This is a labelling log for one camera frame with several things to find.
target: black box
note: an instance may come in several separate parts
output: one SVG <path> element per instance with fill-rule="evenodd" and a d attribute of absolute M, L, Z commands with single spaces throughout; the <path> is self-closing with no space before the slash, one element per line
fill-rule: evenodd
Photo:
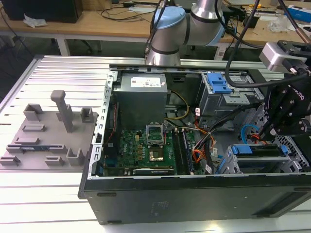
<path fill-rule="evenodd" d="M 75 23 L 82 14 L 82 0 L 2 0 L 10 20 L 30 18 Z"/>

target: white paper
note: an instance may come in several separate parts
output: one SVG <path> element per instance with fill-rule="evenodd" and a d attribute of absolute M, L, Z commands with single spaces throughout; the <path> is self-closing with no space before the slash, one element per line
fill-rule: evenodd
<path fill-rule="evenodd" d="M 131 87 L 161 87 L 161 80 L 157 77 L 133 77 Z"/>
<path fill-rule="evenodd" d="M 42 26 L 46 26 L 47 23 L 44 19 L 34 19 L 34 18 L 30 18 L 28 16 L 25 16 L 24 19 L 24 23 L 26 23 L 29 27 L 35 28 L 35 27 L 42 27 Z"/>
<path fill-rule="evenodd" d="M 205 166 L 205 170 L 209 173 L 209 174 L 212 174 L 212 168 L 206 164 Z"/>

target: blue drive bracket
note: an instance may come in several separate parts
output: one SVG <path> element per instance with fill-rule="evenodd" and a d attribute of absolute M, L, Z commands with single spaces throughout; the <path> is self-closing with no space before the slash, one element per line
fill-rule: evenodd
<path fill-rule="evenodd" d="M 226 80 L 221 73 L 207 73 L 207 80 L 212 87 L 214 94 L 231 94 L 232 90 L 228 87 Z"/>
<path fill-rule="evenodd" d="M 231 147 L 234 154 L 252 154 L 252 149 L 246 144 L 236 144 Z"/>

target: yellow wire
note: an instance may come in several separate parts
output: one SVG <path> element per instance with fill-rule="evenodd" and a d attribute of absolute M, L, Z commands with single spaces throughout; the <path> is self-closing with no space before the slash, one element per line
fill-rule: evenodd
<path fill-rule="evenodd" d="M 187 106 L 187 111 L 186 111 L 186 113 L 183 115 L 183 116 L 179 116 L 179 117 L 168 117 L 168 118 L 164 118 L 165 120 L 180 120 L 180 119 L 183 119 L 183 118 L 185 118 L 188 114 L 189 114 L 189 106 L 188 106 L 188 104 L 187 104 L 187 102 L 185 101 L 185 99 L 181 96 L 181 95 L 179 95 L 177 92 L 175 92 L 175 91 L 171 91 L 171 92 L 173 92 L 174 94 L 176 94 L 179 98 L 181 98 L 182 99 L 182 101 L 186 104 L 186 106 Z"/>

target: blue latch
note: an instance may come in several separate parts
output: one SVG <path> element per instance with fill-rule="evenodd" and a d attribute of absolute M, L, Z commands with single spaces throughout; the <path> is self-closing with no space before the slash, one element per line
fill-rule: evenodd
<path fill-rule="evenodd" d="M 287 147 L 286 147 L 285 145 L 281 145 L 280 147 L 281 147 L 282 152 L 283 152 L 285 155 L 288 155 L 289 152 L 288 152 Z"/>
<path fill-rule="evenodd" d="M 231 148 L 234 154 L 252 154 L 253 153 L 251 147 L 245 144 L 234 145 Z"/>
<path fill-rule="evenodd" d="M 207 80 L 214 94 L 231 94 L 232 90 L 228 87 L 227 82 L 221 73 L 207 73 Z"/>

